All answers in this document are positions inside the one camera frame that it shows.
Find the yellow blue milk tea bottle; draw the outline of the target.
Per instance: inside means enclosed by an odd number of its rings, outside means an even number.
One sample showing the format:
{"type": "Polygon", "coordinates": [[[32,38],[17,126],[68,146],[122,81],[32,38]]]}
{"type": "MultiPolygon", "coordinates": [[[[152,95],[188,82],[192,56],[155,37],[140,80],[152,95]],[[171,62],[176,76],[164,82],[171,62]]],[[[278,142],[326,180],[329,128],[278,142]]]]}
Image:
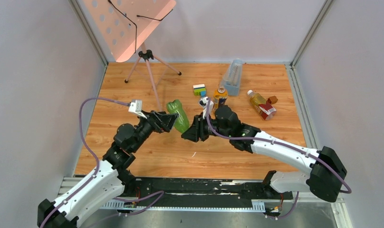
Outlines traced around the yellow blue milk tea bottle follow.
{"type": "Polygon", "coordinates": [[[222,107],[225,105],[226,100],[228,98],[228,92],[225,87],[219,86],[213,95],[213,102],[214,102],[214,110],[217,110],[219,107],[222,107]]]}

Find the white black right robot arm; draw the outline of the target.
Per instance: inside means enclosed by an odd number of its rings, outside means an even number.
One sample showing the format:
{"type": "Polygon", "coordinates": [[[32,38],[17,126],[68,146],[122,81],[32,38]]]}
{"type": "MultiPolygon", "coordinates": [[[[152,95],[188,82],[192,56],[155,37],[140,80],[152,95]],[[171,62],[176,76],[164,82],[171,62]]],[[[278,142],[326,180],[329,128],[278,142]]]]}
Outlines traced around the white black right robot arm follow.
{"type": "Polygon", "coordinates": [[[352,192],[345,182],[347,170],[334,149],[327,146],[321,150],[311,149],[278,139],[241,122],[228,106],[217,109],[214,118],[206,112],[196,115],[182,138],[203,142],[210,135],[229,140],[240,151],[266,155],[297,169],[297,172],[269,171],[262,184],[262,192],[267,198],[300,191],[311,192],[327,202],[336,202],[340,193],[352,192]]]}

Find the green plastic bottle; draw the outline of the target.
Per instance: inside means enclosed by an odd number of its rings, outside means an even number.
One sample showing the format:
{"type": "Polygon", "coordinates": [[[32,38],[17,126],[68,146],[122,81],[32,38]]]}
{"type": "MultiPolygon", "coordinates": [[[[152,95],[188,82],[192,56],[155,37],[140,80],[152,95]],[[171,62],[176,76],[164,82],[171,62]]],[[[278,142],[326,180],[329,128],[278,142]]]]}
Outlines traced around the green plastic bottle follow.
{"type": "Polygon", "coordinates": [[[178,118],[174,124],[175,129],[178,130],[181,134],[186,132],[190,124],[181,101],[179,99],[175,99],[172,102],[168,102],[166,104],[166,108],[170,114],[178,114],[178,118]]]}

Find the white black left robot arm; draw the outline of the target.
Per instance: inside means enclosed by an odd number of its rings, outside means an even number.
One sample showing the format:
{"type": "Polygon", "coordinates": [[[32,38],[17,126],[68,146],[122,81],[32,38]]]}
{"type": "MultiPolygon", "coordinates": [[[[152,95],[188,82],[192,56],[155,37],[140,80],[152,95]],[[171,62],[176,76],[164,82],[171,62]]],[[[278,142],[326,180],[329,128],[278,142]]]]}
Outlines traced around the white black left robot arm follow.
{"type": "Polygon", "coordinates": [[[137,125],[118,127],[111,147],[87,176],[55,200],[39,204],[38,227],[78,228],[108,201],[135,193],[135,176],[128,170],[134,153],[153,132],[168,133],[179,117],[156,111],[141,114],[137,125]]]}

